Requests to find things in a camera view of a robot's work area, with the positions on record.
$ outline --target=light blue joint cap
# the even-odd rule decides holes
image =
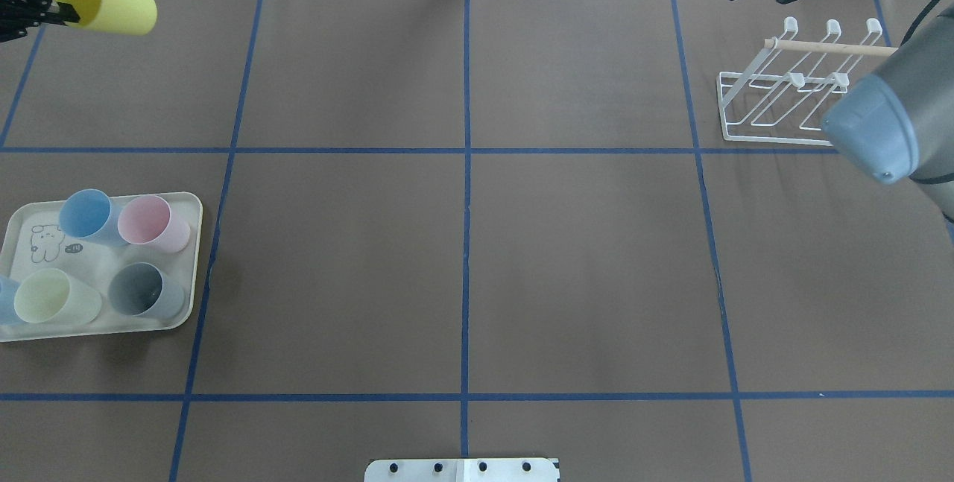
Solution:
[[[896,183],[917,169],[911,119],[893,89],[875,74],[862,78],[825,113],[821,129],[838,152],[879,183]]]

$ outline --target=pink cup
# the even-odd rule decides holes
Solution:
[[[189,243],[192,230],[168,201],[154,194],[136,197],[119,214],[119,235],[135,245],[161,253],[180,252]]]

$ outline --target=tray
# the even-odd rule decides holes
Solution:
[[[157,194],[188,221],[192,228],[189,243],[175,254],[150,251],[141,245],[105,247],[88,244],[64,235],[59,230],[59,211],[64,200],[50,203],[30,203],[20,207],[7,225],[7,235],[0,251],[0,275],[21,282],[34,271],[55,267],[73,275],[98,290],[103,297],[103,308],[91,323],[82,326],[47,325],[47,323],[20,323],[0,326],[0,343],[11,340],[52,339],[98,335],[102,333],[152,332],[172,329],[185,322],[195,301],[195,273],[198,270],[198,242],[202,231],[202,202],[194,194],[174,192]],[[120,206],[136,199],[133,196],[113,197]],[[34,237],[34,227],[42,227]],[[136,318],[117,313],[110,305],[107,290],[113,275],[133,262],[152,262],[169,277],[182,285],[188,301],[171,319]]]

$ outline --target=cartoon drawing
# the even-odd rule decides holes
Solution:
[[[30,237],[30,251],[34,252],[34,264],[52,262],[59,257],[60,245],[66,237],[59,225],[34,225]]]

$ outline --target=black cable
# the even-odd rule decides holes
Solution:
[[[917,27],[920,26],[921,22],[924,21],[924,18],[927,17],[927,13],[930,13],[930,11],[934,9],[934,7],[937,7],[939,3],[941,3],[941,0],[931,0],[926,6],[924,6],[924,9],[920,10],[917,18],[914,19],[911,27],[907,28],[907,33],[904,34],[904,38],[900,40],[900,44],[897,46],[902,46],[904,43],[909,41],[911,35],[914,34],[914,31],[917,30]]]

